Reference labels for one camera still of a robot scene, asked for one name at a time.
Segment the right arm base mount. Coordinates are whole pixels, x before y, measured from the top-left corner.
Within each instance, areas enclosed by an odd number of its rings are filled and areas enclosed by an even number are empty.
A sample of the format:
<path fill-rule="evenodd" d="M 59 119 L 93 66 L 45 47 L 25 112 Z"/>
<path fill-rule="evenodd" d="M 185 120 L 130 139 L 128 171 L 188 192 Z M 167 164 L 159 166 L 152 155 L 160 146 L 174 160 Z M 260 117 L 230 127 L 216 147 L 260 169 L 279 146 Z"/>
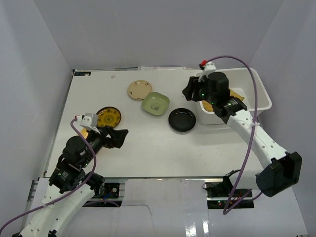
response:
<path fill-rule="evenodd" d="M 220 182 L 206 182 L 202 188 L 207 192 L 207 207 L 208 210 L 224 209 L 233 184 L 229 181 L 229 177 L 235 173 L 239 173 L 240 170 L 233 170 L 226 174 Z M 241 199 L 241 197 L 247 192 L 247 189 L 236 189 L 228 208 Z M 243 199 L 235 208 L 236 209 L 251 209 L 254 208 L 254 201 L 252 200 L 252 193 L 249 193 L 245 199 Z"/>

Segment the green square panda plate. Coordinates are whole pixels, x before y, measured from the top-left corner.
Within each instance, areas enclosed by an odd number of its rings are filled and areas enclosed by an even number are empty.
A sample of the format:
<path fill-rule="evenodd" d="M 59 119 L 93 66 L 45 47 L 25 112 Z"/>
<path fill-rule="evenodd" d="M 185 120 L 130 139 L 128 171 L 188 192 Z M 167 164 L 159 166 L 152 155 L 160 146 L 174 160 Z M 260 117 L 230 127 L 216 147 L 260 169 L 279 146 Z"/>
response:
<path fill-rule="evenodd" d="M 159 92 L 151 92 L 143 100 L 142 109 L 153 116 L 161 116 L 166 112 L 169 104 L 170 99 L 167 96 Z"/>

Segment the black round plate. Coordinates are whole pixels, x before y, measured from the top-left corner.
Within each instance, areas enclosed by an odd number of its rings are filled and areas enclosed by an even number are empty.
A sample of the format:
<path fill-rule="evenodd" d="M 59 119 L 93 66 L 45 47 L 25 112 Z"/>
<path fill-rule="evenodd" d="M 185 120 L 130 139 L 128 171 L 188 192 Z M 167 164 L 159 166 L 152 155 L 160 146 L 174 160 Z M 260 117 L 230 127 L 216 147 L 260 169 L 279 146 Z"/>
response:
<path fill-rule="evenodd" d="M 197 122 L 195 114 L 186 108 L 174 109 L 168 116 L 168 123 L 177 132 L 191 131 Z"/>

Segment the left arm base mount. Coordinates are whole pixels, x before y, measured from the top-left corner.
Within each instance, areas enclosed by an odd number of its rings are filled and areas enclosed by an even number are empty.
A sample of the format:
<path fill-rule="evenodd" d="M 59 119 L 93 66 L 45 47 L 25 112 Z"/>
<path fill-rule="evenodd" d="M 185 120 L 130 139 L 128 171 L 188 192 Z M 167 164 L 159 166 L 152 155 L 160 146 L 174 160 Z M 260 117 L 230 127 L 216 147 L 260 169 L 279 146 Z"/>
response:
<path fill-rule="evenodd" d="M 87 201 L 84 207 L 120 207 L 120 183 L 104 183 L 104 187 L 92 199 Z"/>

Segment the rectangular bamboo tray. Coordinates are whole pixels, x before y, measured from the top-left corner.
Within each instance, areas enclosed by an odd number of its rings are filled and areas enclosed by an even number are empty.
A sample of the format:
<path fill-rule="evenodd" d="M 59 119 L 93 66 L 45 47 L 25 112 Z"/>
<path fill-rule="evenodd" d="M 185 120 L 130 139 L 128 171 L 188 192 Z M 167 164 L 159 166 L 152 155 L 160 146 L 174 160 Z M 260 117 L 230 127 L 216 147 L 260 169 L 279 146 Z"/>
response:
<path fill-rule="evenodd" d="M 244 97 L 239 95 L 238 93 L 236 93 L 234 90 L 230 90 L 230 95 L 233 97 L 236 97 L 238 99 L 240 99 L 241 101 L 244 100 Z M 208 103 L 207 101 L 203 100 L 202 101 L 202 106 L 203 108 L 207 111 L 207 112 L 213 112 L 213 108 L 212 105 L 210 103 Z"/>

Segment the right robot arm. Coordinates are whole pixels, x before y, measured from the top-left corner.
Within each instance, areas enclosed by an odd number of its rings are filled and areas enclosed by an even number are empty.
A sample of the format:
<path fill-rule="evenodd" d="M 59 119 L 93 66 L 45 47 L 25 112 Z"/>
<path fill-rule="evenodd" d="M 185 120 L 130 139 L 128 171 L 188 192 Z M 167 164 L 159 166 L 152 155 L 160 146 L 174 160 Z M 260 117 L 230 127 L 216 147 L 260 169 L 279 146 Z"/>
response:
<path fill-rule="evenodd" d="M 190 77 L 182 93 L 188 101 L 210 103 L 215 115 L 251 146 L 261 164 L 261 171 L 240 170 L 237 174 L 225 175 L 223 192 L 227 196 L 234 197 L 241 189 L 253 189 L 272 197 L 298 183 L 302 157 L 277 144 L 254 122 L 247 106 L 230 94 L 229 80 L 224 73 Z"/>

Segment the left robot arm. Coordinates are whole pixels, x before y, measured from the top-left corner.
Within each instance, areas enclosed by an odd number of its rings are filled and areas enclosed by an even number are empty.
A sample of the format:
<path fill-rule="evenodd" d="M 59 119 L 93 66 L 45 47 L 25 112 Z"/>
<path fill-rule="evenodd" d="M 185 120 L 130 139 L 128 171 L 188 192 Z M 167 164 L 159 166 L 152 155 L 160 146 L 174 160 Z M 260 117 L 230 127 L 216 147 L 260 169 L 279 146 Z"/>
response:
<path fill-rule="evenodd" d="M 102 149 L 121 148 L 127 129 L 115 130 L 110 126 L 89 131 L 87 138 L 76 135 L 68 139 L 56 168 L 49 178 L 42 207 L 16 237 L 59 237 L 74 215 L 93 198 L 103 194 L 105 178 L 93 170 L 84 169 L 93 162 Z"/>

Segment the yellow square panda plate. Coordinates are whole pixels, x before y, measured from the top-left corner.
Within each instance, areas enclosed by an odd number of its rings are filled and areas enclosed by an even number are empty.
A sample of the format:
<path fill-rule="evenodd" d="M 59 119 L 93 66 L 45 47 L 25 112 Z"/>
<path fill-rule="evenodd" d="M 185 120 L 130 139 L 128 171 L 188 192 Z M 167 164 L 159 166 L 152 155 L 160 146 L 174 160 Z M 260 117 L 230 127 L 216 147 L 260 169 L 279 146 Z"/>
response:
<path fill-rule="evenodd" d="M 85 128 L 83 128 L 80 133 L 85 139 L 88 137 L 88 131 Z"/>

